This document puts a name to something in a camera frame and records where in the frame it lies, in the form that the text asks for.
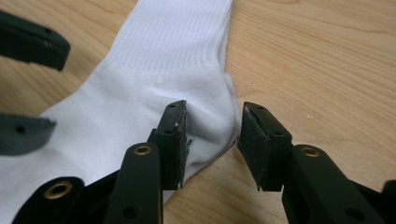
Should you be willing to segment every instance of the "white sock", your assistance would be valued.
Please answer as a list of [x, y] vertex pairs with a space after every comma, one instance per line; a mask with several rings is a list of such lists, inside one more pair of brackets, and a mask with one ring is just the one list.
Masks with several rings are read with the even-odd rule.
[[185, 179], [230, 147], [240, 125], [224, 73], [231, 4], [140, 0], [87, 81], [43, 113], [58, 123], [49, 142], [25, 156], [0, 157], [1, 222], [53, 178], [77, 176], [88, 185], [120, 169], [125, 150], [146, 142], [174, 101], [187, 101], [194, 139]]

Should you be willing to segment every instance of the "table surface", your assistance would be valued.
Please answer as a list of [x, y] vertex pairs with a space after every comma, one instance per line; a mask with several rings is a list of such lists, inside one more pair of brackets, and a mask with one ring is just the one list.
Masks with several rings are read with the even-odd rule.
[[[0, 0], [72, 45], [62, 73], [0, 60], [0, 111], [38, 116], [105, 57], [135, 1]], [[348, 178], [396, 179], [396, 2], [234, 0], [226, 71], [239, 104], [267, 107], [293, 144], [324, 149]], [[281, 193], [258, 192], [238, 149], [192, 177], [164, 223], [285, 223]]]

